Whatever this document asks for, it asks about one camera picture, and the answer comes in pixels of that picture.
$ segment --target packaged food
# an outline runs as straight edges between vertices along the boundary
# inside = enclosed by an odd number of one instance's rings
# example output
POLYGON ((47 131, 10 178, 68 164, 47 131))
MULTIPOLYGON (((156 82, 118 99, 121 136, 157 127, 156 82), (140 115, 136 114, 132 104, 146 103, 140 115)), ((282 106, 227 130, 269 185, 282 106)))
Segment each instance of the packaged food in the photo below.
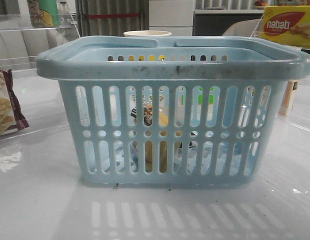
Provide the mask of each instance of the packaged food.
POLYGON ((266 7, 259 36, 279 44, 310 49, 310 5, 266 7))
POLYGON ((12 71, 0 71, 0 136, 29 126, 13 92, 12 71))

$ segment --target yellow item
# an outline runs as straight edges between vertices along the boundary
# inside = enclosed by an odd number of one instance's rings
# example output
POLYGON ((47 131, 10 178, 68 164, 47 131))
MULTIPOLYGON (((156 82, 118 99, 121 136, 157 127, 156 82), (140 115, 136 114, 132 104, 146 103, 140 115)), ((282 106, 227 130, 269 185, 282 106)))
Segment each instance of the yellow item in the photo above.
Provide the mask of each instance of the yellow item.
POLYGON ((310 49, 310 6, 268 6, 264 9, 261 38, 310 49))
POLYGON ((53 18, 48 11, 40 11, 40 21, 45 27, 54 27, 53 18))

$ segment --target white surface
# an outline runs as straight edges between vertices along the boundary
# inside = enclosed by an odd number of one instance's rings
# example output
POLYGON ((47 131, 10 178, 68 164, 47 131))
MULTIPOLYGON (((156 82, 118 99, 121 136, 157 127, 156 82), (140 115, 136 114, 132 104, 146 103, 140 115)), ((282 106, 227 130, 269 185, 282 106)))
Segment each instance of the white surface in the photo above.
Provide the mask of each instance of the white surface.
POLYGON ((310 240, 310 78, 236 188, 86 183, 57 82, 14 89, 31 126, 0 139, 0 240, 310 240))
POLYGON ((192 27, 194 0, 150 0, 150 27, 192 27))
POLYGON ((150 26, 149 30, 168 31, 168 32, 171 32, 171 35, 173 37, 192 36, 193 35, 193 28, 192 27, 155 27, 155 26, 150 26))

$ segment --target basket slot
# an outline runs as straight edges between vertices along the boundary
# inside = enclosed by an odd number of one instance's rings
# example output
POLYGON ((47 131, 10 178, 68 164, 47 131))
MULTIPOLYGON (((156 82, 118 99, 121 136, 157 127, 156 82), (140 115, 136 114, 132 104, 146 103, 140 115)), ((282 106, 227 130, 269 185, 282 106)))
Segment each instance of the basket slot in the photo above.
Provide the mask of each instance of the basket slot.
POLYGON ((223 122, 222 122, 223 127, 228 128, 229 126, 232 125, 236 98, 237 98, 237 91, 238 89, 235 86, 230 86, 227 89, 225 108, 224 108, 224 117, 223 117, 223 122))
POLYGON ((137 173, 139 171, 139 157, 137 154, 137 141, 129 142, 129 159, 130 162, 130 171, 132 173, 137 173))
POLYGON ((134 116, 136 110, 136 90, 133 86, 126 87, 126 110, 122 111, 123 113, 126 112, 127 114, 127 125, 128 126, 135 126, 136 121, 132 117, 134 116))
POLYGON ((115 158, 111 159, 115 160, 116 172, 123 173, 125 168, 123 142, 116 140, 113 143, 113 149, 115 158))
POLYGON ((110 151, 109 151, 109 143, 105 140, 99 142, 99 155, 101 162, 101 170, 104 173, 108 173, 111 167, 110 151))
POLYGON ((219 108, 219 100, 220 100, 220 88, 218 86, 213 86, 209 90, 209 107, 207 111, 207 127, 214 127, 217 120, 217 112, 219 108))
POLYGON ((108 129, 112 126, 112 104, 111 104, 111 97, 110 97, 110 90, 106 87, 102 89, 102 102, 104 104, 104 116, 105 116, 105 129, 108 129))
POLYGON ((249 124, 253 99, 255 95, 255 88, 248 86, 244 89, 244 95, 241 104, 240 115, 238 119, 238 126, 240 128, 245 128, 249 124))
POLYGON ((229 142, 229 144, 228 144, 228 149, 227 149, 226 159, 225 159, 225 167, 224 167, 224 170, 222 173, 224 176, 230 175, 231 164, 232 164, 235 146, 236 145, 233 143, 233 141, 229 142))
POLYGON ((89 116, 89 108, 87 104, 86 90, 83 86, 77 86, 75 88, 75 91, 76 91, 80 124, 82 126, 87 127, 90 125, 91 121, 89 116))
POLYGON ((192 92, 192 104, 190 114, 191 127, 197 127, 198 125, 200 125, 202 102, 203 88, 201 86, 195 86, 192 92))
POLYGON ((175 114, 174 123, 176 126, 183 126, 185 122, 185 98, 186 88, 178 86, 175 90, 175 114))
POLYGON ((272 88, 271 86, 265 86, 262 89, 262 93, 259 98, 259 103, 257 107, 256 118, 254 121, 254 127, 260 128, 265 123, 265 118, 268 110, 269 100, 271 96, 272 88))
POLYGON ((117 159, 116 159, 116 149, 118 149, 120 146, 119 142, 109 142, 108 143, 108 153, 109 153, 109 172, 111 174, 115 174, 118 170, 117 167, 117 159))
POLYGON ((196 164, 197 164, 197 155, 198 155, 198 143, 197 141, 190 141, 188 146, 188 154, 187 154, 187 173, 193 174, 196 164))
POLYGON ((106 123, 105 112, 104 112, 104 100, 103 91, 100 86, 94 86, 92 88, 93 99, 94 99, 94 112, 95 121, 97 126, 104 126, 106 123))
POLYGON ((95 152, 94 152, 94 145, 92 141, 86 140, 84 141, 84 151, 85 151, 85 158, 87 163, 87 169, 89 172, 94 173, 96 172, 96 162, 95 162, 95 152))
POLYGON ((173 161, 173 171, 174 173, 178 173, 182 166, 182 148, 181 142, 175 141, 174 143, 174 161, 173 161))
POLYGON ((242 141, 237 141, 233 148, 230 169, 228 169, 229 175, 231 176, 235 176, 239 173, 240 164, 242 161, 243 146, 244 145, 242 141))
POLYGON ((256 163, 256 157, 258 155, 259 143, 257 141, 252 142, 249 145, 247 160, 244 168, 244 175, 249 176, 253 173, 256 163))
POLYGON ((109 99, 111 107, 111 123, 113 126, 120 126, 122 122, 121 116, 121 104, 120 104, 120 93, 117 86, 111 86, 109 88, 109 99))
POLYGON ((218 145, 218 153, 215 168, 215 174, 217 176, 220 176, 224 173, 228 151, 229 151, 229 143, 227 141, 220 142, 218 145))
POLYGON ((200 171, 202 175, 209 174, 211 171, 212 151, 213 143, 211 141, 204 142, 202 148, 202 165, 200 171))

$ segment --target plastic basket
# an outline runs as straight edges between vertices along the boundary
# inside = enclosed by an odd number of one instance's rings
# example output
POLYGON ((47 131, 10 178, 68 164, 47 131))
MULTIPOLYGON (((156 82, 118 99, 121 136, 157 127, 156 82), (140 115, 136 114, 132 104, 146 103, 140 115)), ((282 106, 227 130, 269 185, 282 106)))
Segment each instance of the plastic basket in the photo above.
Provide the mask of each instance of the plastic basket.
POLYGON ((231 184, 253 176, 310 56, 245 37, 90 36, 41 53, 37 72, 59 81, 89 181, 231 184))

